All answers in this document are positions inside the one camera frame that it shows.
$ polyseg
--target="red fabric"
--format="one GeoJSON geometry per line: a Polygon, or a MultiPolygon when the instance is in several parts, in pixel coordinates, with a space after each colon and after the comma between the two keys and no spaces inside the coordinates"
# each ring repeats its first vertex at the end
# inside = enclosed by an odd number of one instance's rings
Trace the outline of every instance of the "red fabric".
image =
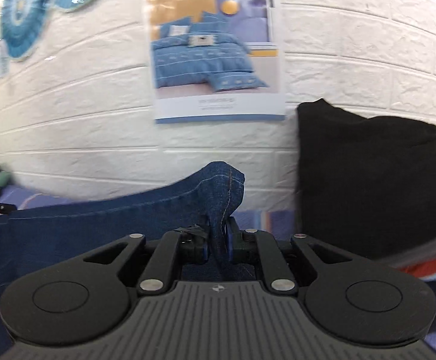
{"type": "Polygon", "coordinates": [[[400,271],[406,272],[407,274],[413,275],[417,278],[434,275],[436,273],[436,259],[421,262],[412,266],[407,266],[405,268],[401,268],[400,271]]]}

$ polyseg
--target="ribbed gray panel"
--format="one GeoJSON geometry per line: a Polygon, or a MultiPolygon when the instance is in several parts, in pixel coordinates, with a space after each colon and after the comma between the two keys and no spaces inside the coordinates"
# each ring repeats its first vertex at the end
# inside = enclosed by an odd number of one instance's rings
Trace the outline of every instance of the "ribbed gray panel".
{"type": "Polygon", "coordinates": [[[0,360],[436,360],[424,342],[367,349],[329,337],[298,302],[263,291],[258,282],[179,282],[143,298],[105,337],[44,348],[16,344],[0,360]]]}

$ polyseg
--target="blue denim fabric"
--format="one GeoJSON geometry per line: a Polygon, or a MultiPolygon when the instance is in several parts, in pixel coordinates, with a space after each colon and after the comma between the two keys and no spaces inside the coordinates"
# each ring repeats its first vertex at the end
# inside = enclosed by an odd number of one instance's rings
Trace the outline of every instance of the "blue denim fabric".
{"type": "MultiPolygon", "coordinates": [[[[167,187],[99,202],[83,202],[0,216],[0,295],[15,279],[130,233],[159,239],[206,214],[211,222],[210,261],[183,270],[186,279],[251,278],[246,266],[227,261],[222,227],[243,198],[244,175],[213,162],[167,187]]],[[[11,345],[0,321],[0,354],[11,345]]]]}

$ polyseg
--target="pile of clothing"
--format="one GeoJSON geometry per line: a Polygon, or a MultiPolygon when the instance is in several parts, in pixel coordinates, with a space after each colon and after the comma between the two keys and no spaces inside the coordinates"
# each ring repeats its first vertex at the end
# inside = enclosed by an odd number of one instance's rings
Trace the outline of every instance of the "pile of clothing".
{"type": "Polygon", "coordinates": [[[417,277],[436,274],[436,126],[365,118],[324,99],[300,104],[298,120],[301,231],[417,277]]]}

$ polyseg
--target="poster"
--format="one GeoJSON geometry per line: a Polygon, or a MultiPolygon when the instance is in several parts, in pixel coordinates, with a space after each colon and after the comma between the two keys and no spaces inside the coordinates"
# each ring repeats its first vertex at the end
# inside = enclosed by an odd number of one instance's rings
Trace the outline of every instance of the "poster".
{"type": "Polygon", "coordinates": [[[157,123],[284,119],[276,0],[146,0],[157,123]]]}

